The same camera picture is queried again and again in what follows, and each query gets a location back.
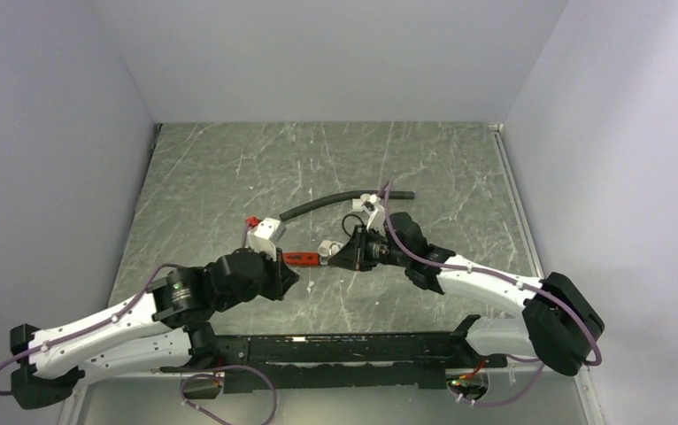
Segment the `black cable padlock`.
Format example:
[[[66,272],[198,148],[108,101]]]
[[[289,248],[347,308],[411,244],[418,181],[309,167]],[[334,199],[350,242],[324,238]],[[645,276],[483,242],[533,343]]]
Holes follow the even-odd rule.
[[[366,223],[363,218],[356,213],[347,213],[341,220],[342,231],[347,236],[352,236],[356,228],[364,228],[365,226]]]

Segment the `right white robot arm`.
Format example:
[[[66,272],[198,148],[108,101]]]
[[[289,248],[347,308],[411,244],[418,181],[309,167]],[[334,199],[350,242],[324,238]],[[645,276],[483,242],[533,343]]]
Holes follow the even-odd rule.
[[[533,357],[574,376],[603,361],[598,340],[605,324],[569,277],[557,272],[523,276],[478,264],[430,243],[406,212],[392,213],[381,224],[356,226],[327,263],[355,272],[401,267],[421,290],[472,298],[506,313],[504,319],[468,321],[464,335],[451,344],[451,355],[462,367],[503,354]]]

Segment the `white pipe elbow near wrench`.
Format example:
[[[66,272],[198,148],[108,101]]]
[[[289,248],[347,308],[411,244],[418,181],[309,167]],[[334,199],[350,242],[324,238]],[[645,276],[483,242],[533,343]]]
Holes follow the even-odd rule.
[[[323,258],[330,258],[336,255],[343,248],[343,243],[334,240],[323,240],[318,248],[317,253]]]

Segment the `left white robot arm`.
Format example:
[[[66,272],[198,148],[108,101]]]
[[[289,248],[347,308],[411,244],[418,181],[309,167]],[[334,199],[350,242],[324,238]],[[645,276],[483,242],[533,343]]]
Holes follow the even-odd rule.
[[[84,319],[10,334],[19,364],[10,393],[26,410],[52,406],[74,390],[127,372],[225,362],[210,323],[215,313],[262,297],[281,301],[299,275],[275,258],[241,248],[203,267],[167,264],[135,295]]]

